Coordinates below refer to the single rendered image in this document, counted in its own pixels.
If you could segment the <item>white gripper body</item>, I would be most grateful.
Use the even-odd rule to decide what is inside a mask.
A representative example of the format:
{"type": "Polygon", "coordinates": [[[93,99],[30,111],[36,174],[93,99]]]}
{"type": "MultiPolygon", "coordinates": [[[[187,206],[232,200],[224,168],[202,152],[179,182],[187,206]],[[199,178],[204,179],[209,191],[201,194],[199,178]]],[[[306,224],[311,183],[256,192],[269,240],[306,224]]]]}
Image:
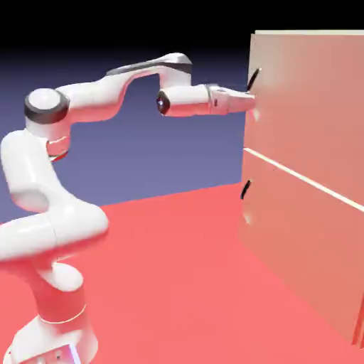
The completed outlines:
{"type": "Polygon", "coordinates": [[[248,92],[227,90],[227,113],[247,112],[255,108],[256,97],[248,92]]]}

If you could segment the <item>large light wood door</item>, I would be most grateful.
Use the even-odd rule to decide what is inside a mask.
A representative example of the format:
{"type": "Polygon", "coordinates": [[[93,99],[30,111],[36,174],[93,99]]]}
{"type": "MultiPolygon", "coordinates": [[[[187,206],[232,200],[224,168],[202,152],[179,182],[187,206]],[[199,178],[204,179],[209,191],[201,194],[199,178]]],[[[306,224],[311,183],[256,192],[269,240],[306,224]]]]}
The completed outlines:
{"type": "Polygon", "coordinates": [[[257,31],[245,146],[364,205],[364,32],[257,31]]]}

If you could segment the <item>light wood cabinet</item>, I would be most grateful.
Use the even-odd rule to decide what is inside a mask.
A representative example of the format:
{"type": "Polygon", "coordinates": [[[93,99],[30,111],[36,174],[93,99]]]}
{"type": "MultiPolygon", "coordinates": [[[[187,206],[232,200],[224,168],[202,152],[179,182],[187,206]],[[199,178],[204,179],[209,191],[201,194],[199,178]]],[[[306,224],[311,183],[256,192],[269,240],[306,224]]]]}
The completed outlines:
{"type": "Polygon", "coordinates": [[[364,349],[364,31],[256,31],[242,241],[364,349]]]}

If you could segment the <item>small light wood door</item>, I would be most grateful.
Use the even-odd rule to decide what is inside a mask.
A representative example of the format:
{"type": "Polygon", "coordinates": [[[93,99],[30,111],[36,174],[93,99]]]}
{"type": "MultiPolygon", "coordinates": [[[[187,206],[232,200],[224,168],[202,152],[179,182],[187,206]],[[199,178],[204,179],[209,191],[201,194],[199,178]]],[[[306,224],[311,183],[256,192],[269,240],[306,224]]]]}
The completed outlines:
{"type": "Polygon", "coordinates": [[[364,349],[364,205],[243,151],[242,241],[349,343],[364,349]]]}

